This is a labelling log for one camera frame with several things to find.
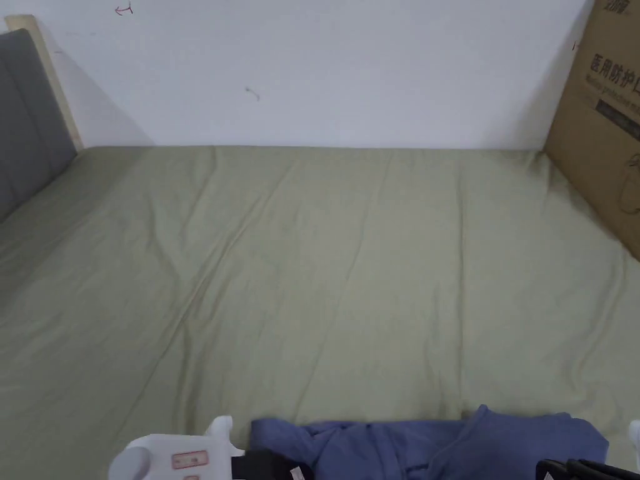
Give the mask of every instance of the cardboard box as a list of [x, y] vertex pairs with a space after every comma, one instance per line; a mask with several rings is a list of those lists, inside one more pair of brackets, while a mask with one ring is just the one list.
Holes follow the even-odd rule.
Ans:
[[545, 152], [640, 260], [640, 0], [596, 0]]

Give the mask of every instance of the gray headboard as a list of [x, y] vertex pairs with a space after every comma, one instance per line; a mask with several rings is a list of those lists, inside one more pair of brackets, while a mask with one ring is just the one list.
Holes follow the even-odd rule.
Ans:
[[76, 156], [29, 33], [0, 35], [0, 221]]

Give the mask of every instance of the blue shirt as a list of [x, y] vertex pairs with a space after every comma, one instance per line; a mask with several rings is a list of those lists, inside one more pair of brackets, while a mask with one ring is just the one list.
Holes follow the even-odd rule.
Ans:
[[250, 447], [304, 462], [316, 480], [535, 480], [539, 460], [604, 462], [609, 443], [567, 413], [514, 417], [482, 405], [466, 420], [255, 420]]

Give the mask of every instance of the bed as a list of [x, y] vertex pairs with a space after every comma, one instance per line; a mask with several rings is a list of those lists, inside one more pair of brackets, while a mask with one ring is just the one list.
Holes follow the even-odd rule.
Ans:
[[[132, 439], [223, 413], [244, 445], [257, 417], [457, 419], [481, 403], [585, 418], [634, 468], [639, 264], [546, 156], [76, 155], [52, 97], [26, 101], [6, 59], [35, 54], [28, 35], [11, 42], [5, 80], [48, 160], [3, 139], [4, 177], [28, 188], [0, 224], [0, 477], [104, 477]], [[46, 175], [24, 179], [25, 161]]]

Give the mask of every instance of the white plastic object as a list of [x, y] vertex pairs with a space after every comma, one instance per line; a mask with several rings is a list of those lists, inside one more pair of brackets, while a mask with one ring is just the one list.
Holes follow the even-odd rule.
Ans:
[[629, 425], [629, 440], [636, 448], [636, 467], [640, 472], [640, 420], [633, 420]]
[[217, 417], [204, 436], [147, 435], [113, 459], [109, 480], [231, 480], [231, 417]]

